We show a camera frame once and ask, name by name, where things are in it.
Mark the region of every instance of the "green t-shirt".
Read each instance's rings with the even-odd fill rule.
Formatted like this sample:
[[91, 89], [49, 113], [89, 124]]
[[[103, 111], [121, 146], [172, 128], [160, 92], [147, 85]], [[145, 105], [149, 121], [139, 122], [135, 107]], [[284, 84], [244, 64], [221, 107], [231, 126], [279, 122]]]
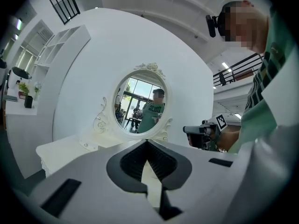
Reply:
[[247, 104], [241, 119], [239, 139], [228, 151], [238, 153], [243, 143], [268, 135], [277, 126], [276, 121], [262, 96], [262, 91], [281, 70], [290, 52], [295, 46], [295, 40], [284, 20], [272, 7], [271, 20], [261, 68], [253, 78]]
[[152, 117], [158, 117], [158, 114], [163, 112], [164, 112], [164, 104], [156, 105], [153, 102], [145, 104], [142, 109], [143, 118], [140, 122], [138, 132], [144, 133], [150, 130], [152, 127], [154, 127], [156, 123]]

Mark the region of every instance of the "small plant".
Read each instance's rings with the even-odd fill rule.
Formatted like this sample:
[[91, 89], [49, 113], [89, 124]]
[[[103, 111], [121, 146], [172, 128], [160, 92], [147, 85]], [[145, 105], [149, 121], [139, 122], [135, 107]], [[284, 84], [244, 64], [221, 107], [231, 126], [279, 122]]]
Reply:
[[39, 92], [41, 91], [41, 88], [42, 88], [41, 83], [39, 83], [38, 81], [36, 81], [36, 82], [34, 83], [34, 91], [35, 91], [36, 93], [39, 93]]
[[29, 88], [24, 82], [19, 83], [19, 89], [26, 94], [26, 96], [29, 94]]

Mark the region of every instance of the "staircase railing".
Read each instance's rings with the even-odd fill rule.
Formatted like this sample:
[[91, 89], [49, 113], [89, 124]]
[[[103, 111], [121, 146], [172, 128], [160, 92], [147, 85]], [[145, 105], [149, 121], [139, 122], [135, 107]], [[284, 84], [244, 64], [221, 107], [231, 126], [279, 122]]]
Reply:
[[263, 56], [260, 54], [253, 54], [238, 63], [224, 69], [213, 75], [214, 87], [218, 85], [226, 85], [227, 83], [236, 82], [246, 77], [252, 76], [259, 69], [263, 62]]
[[50, 3], [64, 24], [80, 14], [75, 0], [50, 0]]

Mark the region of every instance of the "ceiling light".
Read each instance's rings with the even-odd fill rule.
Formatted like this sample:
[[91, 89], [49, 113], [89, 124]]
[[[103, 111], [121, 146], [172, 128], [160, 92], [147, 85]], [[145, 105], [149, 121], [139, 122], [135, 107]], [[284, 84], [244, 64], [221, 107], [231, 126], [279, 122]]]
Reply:
[[17, 28], [18, 28], [18, 30], [21, 29], [21, 25], [22, 25], [22, 21], [20, 19], [18, 19], [18, 22], [17, 22]]
[[228, 65], [226, 65], [226, 63], [225, 63], [225, 62], [223, 62], [223, 63], [222, 63], [222, 65], [223, 65], [223, 66], [224, 66], [226, 69], [228, 68]]
[[238, 117], [239, 119], [242, 118], [242, 116], [240, 114], [235, 114], [236, 117]]

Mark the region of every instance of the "man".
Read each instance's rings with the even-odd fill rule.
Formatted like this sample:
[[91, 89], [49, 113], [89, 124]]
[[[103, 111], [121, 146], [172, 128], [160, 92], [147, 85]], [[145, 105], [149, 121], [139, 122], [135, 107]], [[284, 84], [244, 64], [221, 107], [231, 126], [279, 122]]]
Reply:
[[277, 126], [261, 92], [281, 70], [295, 40], [273, 7], [270, 14], [264, 16], [248, 1], [234, 1], [224, 5], [218, 17], [218, 31], [225, 41], [241, 42], [242, 47], [264, 54], [248, 94], [240, 131], [223, 132], [216, 140], [218, 148], [230, 153], [238, 153], [242, 144], [271, 133]]
[[[137, 112], [140, 110], [139, 107], [140, 107], [140, 105], [137, 105], [136, 108], [133, 109], [133, 118], [137, 118]], [[136, 121], [136, 120], [133, 119], [132, 123], [131, 123], [132, 128], [134, 127], [134, 121], [135, 121], [135, 129], [137, 130], [139, 121]]]
[[143, 118], [140, 122], [138, 133], [144, 133], [150, 130], [156, 125], [161, 118], [161, 113], [164, 112], [164, 94], [162, 89], [156, 89], [153, 91], [154, 102], [149, 102], [144, 105], [142, 109]]
[[117, 95], [115, 97], [114, 101], [114, 111], [116, 112], [118, 109], [120, 110], [120, 103], [121, 103], [121, 96], [119, 95], [119, 92], [121, 91], [121, 88], [118, 89]]

